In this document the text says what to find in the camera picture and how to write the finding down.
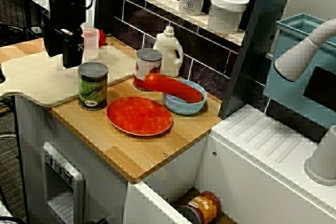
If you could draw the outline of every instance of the white detergent bottle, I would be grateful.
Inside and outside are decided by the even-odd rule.
[[[183,62],[183,49],[174,36],[174,28],[167,26],[162,34],[156,36],[153,49],[162,53],[160,74],[177,77]]]

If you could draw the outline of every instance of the blue basket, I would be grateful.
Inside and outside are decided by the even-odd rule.
[[[278,21],[277,28],[280,30],[280,34],[274,51],[273,62],[288,49],[300,43],[317,26],[323,23],[323,20],[307,14],[299,14]],[[322,45],[305,72],[295,82],[289,82],[282,78],[274,69],[274,64],[272,64],[267,77],[264,95],[329,128],[336,124],[336,112],[303,95],[315,66],[336,74],[336,37],[329,39]]]

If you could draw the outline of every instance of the blue bowl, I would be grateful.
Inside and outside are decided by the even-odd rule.
[[[187,80],[178,80],[188,86],[198,90],[203,95],[203,100],[198,103],[188,103],[180,98],[174,97],[170,94],[163,94],[163,103],[171,111],[183,114],[190,115],[194,114],[201,110],[206,100],[206,91],[197,83]]]

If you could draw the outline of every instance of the red plate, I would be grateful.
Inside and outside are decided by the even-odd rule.
[[[173,118],[159,103],[146,98],[127,97],[115,100],[106,116],[117,128],[138,136],[152,136],[169,129]]]

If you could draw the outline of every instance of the jar lid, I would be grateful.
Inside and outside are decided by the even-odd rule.
[[[145,61],[158,61],[162,59],[162,53],[151,48],[139,49],[136,56]]]
[[[201,224],[202,223],[202,220],[201,220],[199,214],[197,213],[197,211],[195,211],[191,207],[188,207],[188,205],[180,207],[178,209],[178,212],[184,218],[186,218],[189,222],[191,222],[192,224]]]
[[[109,68],[103,63],[89,61],[79,66],[78,73],[87,78],[99,79],[109,73]]]
[[[243,12],[246,10],[249,0],[211,0],[211,3],[233,12]]]

